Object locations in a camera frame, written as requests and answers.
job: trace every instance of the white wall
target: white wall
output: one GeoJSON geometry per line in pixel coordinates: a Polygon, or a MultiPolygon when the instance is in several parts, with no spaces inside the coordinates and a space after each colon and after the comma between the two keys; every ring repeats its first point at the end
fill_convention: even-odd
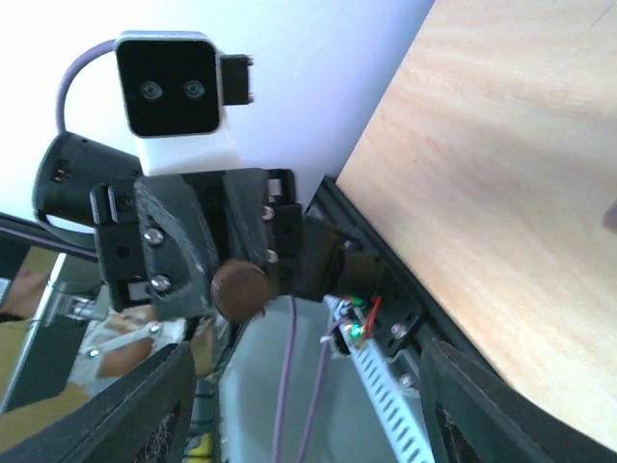
{"type": "MultiPolygon", "coordinates": [[[[255,104],[228,117],[247,166],[290,167],[307,202],[337,175],[432,0],[57,0],[11,2],[0,18],[3,116],[0,211],[32,218],[40,158],[55,135],[56,87],[70,62],[126,29],[204,32],[255,57],[255,104]]],[[[87,67],[67,128],[134,152],[113,55],[87,67]]]]}

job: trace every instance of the wire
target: wire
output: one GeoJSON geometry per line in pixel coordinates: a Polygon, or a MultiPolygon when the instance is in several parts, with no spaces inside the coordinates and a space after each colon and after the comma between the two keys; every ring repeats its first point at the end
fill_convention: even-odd
{"type": "Polygon", "coordinates": [[[373,302],[373,308],[368,313],[368,315],[366,316],[366,320],[364,321],[361,340],[366,340],[373,333],[375,318],[377,317],[377,312],[379,311],[383,300],[383,296],[373,297],[371,299],[371,301],[373,302]]]}
{"type": "Polygon", "coordinates": [[[287,340],[287,350],[282,364],[281,382],[279,385],[279,397],[277,399],[277,412],[274,420],[274,435],[272,437],[272,463],[281,461],[282,444],[282,425],[284,422],[285,403],[287,402],[287,388],[291,373],[291,361],[293,358],[294,344],[296,343],[296,324],[298,309],[296,300],[289,296],[289,310],[291,311],[291,326],[289,327],[289,338],[287,340]]]}
{"type": "MultiPolygon", "coordinates": [[[[340,325],[349,321],[348,318],[343,317],[335,321],[326,332],[326,336],[331,336],[332,333],[340,325]]],[[[326,370],[326,361],[328,360],[328,343],[322,341],[321,351],[319,352],[319,364],[317,365],[317,376],[315,377],[315,384],[312,388],[312,397],[310,398],[310,405],[308,406],[307,422],[305,424],[305,432],[302,435],[302,443],[300,444],[300,451],[298,452],[297,463],[303,463],[307,451],[309,450],[310,433],[312,431],[312,425],[315,421],[315,412],[317,411],[317,403],[319,402],[319,396],[321,394],[321,386],[323,384],[324,372],[326,370]]]]}
{"type": "Polygon", "coordinates": [[[91,49],[85,51],[75,59],[68,67],[65,75],[62,76],[60,86],[58,87],[58,93],[56,94],[56,128],[59,133],[67,130],[67,123],[65,121],[65,106],[67,104],[67,95],[70,85],[77,77],[77,74],[81,69],[85,68],[88,64],[94,61],[96,58],[100,58],[107,53],[114,51],[114,45],[116,41],[104,41],[98,45],[93,46],[91,49]]]}

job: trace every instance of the wooden surface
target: wooden surface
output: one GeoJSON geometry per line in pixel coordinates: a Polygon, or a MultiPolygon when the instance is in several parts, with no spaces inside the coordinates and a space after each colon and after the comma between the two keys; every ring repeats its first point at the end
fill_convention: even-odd
{"type": "Polygon", "coordinates": [[[615,3],[437,0],[338,184],[506,381],[617,450],[615,3]]]}

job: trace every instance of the bolt head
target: bolt head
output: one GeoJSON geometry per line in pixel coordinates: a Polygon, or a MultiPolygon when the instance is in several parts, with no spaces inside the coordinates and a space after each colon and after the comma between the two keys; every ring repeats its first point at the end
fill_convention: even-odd
{"type": "Polygon", "coordinates": [[[390,332],[397,340],[401,340],[405,338],[405,335],[407,335],[407,329],[400,323],[392,325],[392,327],[390,328],[390,332]]]}
{"type": "Polygon", "coordinates": [[[144,232],[144,239],[152,246],[158,246],[165,239],[165,235],[158,229],[147,229],[144,232]]]}
{"type": "Polygon", "coordinates": [[[278,261],[279,261],[279,255],[275,253],[274,251],[272,251],[271,249],[269,249],[268,250],[268,262],[277,263],[278,261]]]}
{"type": "Polygon", "coordinates": [[[414,385],[414,379],[412,378],[411,375],[406,373],[406,374],[403,374],[399,378],[398,384],[400,384],[401,387],[403,387],[405,389],[411,389],[411,387],[414,385]]]}
{"type": "Polygon", "coordinates": [[[261,218],[265,221],[274,219],[274,209],[269,205],[265,206],[263,208],[263,215],[261,216],[261,218]]]}
{"type": "Polygon", "coordinates": [[[172,287],[172,282],[165,275],[156,275],[150,280],[150,284],[157,291],[167,291],[172,287]]]}

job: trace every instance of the white cable tray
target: white cable tray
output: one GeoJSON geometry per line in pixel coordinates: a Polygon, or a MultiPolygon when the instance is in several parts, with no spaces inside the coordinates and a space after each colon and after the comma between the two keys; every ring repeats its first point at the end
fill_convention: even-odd
{"type": "MultiPolygon", "coordinates": [[[[340,308],[347,304],[334,297],[327,297],[326,303],[334,318],[340,318],[340,308]]],[[[358,350],[344,330],[341,333],[398,462],[435,463],[419,397],[402,392],[390,373],[388,360],[374,340],[368,340],[362,350],[358,350]]]]}

